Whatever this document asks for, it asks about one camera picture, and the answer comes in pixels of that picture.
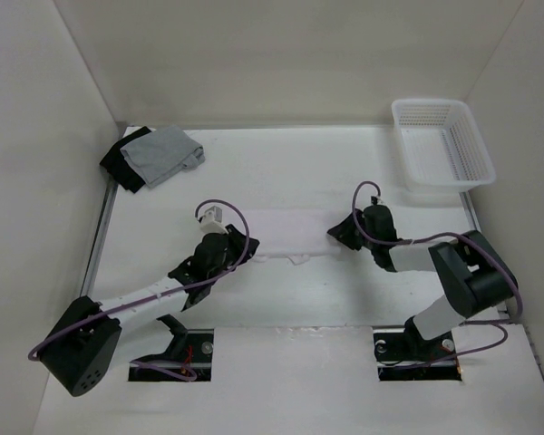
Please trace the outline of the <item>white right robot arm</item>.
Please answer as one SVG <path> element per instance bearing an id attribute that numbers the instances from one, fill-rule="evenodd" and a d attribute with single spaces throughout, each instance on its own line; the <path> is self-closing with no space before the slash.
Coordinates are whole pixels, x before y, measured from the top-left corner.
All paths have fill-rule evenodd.
<path id="1" fill-rule="evenodd" d="M 519 295 L 516 278 L 477 230 L 446 233 L 439 242 L 402 239 L 390 209 L 374 204 L 355 210 L 327 234 L 351 250 L 368 249 L 374 262 L 387 272 L 437 275 L 442 296 L 404 325 L 404 351 L 416 359 L 430 353 L 435 340 L 454 327 Z"/>

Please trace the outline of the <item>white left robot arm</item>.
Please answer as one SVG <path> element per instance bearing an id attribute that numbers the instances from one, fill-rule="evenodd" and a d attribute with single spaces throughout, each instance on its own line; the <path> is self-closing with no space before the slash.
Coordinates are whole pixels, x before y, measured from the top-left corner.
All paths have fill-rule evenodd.
<path id="1" fill-rule="evenodd" d="M 154 285 L 105 303 L 75 299 L 32 355 L 73 397 L 81 396 L 109 370 L 122 334 L 197 305 L 259 245 L 232 225 L 222 234 L 207 234 L 192 256 Z"/>

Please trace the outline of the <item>white tank top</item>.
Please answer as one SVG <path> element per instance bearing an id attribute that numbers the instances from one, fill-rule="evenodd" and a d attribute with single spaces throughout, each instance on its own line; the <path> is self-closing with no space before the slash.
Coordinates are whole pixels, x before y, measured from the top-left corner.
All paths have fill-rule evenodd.
<path id="1" fill-rule="evenodd" d="M 256 262 L 273 258 L 288 259 L 294 266 L 313 257 L 339 256 L 341 246 L 327 230 L 342 217 L 323 209 L 252 209 L 245 212 L 252 238 L 260 244 Z"/>

